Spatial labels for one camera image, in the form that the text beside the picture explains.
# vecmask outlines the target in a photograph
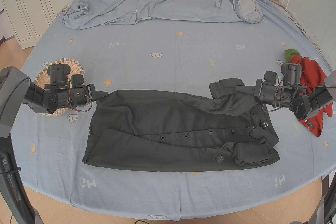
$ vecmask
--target bed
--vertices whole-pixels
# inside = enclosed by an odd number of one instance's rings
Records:
[[[84,67],[86,83],[94,83],[99,91],[151,89],[209,98],[212,82],[238,77],[254,85],[265,71],[280,74],[285,49],[316,60],[330,74],[332,57],[323,58],[317,40],[313,45],[307,39],[305,19],[299,29],[298,21],[275,3],[255,1],[263,17],[254,24],[155,19],[70,29],[55,20],[22,71],[35,78],[46,63],[73,58]],[[294,1],[288,3],[294,13]],[[178,221],[274,201],[336,165],[335,116],[324,116],[317,138],[288,109],[280,109],[270,113],[280,139],[275,146],[280,160],[269,166],[188,173],[93,167],[82,157],[94,111],[95,104],[87,113],[47,117],[21,106],[11,134],[26,187],[89,212]]]

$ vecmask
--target wooden floor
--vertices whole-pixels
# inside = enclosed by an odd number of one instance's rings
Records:
[[[21,69],[32,48],[22,50],[16,40],[0,45],[0,70],[7,66]],[[26,188],[32,205],[39,211],[44,224],[134,224],[136,219],[87,213]],[[294,220],[308,221],[321,199],[321,179],[282,199],[223,216],[181,220],[182,224],[289,224]],[[8,224],[11,212],[0,195],[0,224]],[[175,221],[146,220],[148,223],[169,224]]]

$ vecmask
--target red garment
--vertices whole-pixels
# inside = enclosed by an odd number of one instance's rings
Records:
[[[300,83],[307,87],[307,94],[313,92],[315,90],[315,86],[321,86],[324,83],[323,80],[327,76],[322,71],[321,67],[317,64],[317,62],[315,62],[314,60],[310,61],[308,58],[300,58],[299,56],[294,56],[290,62],[302,65],[302,75]],[[307,119],[314,125],[314,128],[308,126],[307,122],[300,121],[317,137],[319,137],[322,133],[323,111],[326,112],[329,117],[331,117],[333,115],[333,104],[331,103],[326,108],[321,109],[316,117],[311,117]]]

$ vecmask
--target wicker basket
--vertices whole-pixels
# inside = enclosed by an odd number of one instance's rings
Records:
[[[40,88],[44,89],[44,85],[45,84],[50,84],[50,77],[48,76],[48,67],[51,64],[68,64],[70,65],[70,74],[68,75],[68,80],[70,80],[72,75],[84,75],[84,71],[83,71],[83,67],[81,66],[81,64],[71,58],[63,58],[63,59],[59,59],[57,61],[54,61],[50,64],[48,64],[47,66],[45,66],[43,68],[43,70],[37,75],[36,79],[34,80],[34,83],[39,86]],[[44,114],[46,116],[58,116],[63,114],[65,111],[67,111],[67,108],[59,108],[57,109],[53,114]]]

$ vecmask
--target white headboard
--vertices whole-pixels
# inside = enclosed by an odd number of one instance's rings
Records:
[[[280,0],[330,67],[336,67],[336,0]]]

